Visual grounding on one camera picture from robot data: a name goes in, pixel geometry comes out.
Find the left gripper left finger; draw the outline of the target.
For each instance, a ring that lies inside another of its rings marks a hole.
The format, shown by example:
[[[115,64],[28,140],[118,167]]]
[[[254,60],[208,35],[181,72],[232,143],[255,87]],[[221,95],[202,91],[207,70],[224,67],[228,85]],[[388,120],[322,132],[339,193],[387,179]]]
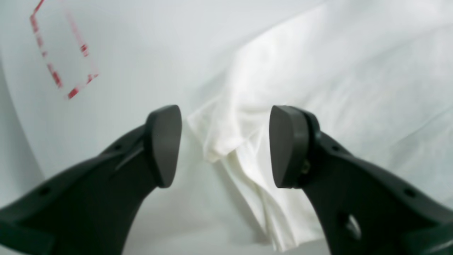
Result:
[[[177,105],[152,111],[101,154],[3,207],[1,245],[29,255],[121,255],[145,198],[174,180],[181,134]]]

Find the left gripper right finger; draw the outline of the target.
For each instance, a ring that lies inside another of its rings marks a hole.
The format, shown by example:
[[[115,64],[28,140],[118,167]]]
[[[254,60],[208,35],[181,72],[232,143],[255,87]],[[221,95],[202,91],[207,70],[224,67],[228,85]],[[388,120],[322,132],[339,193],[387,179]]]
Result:
[[[269,136],[275,185],[303,190],[332,255],[452,254],[452,210],[352,155],[314,114],[273,106]]]

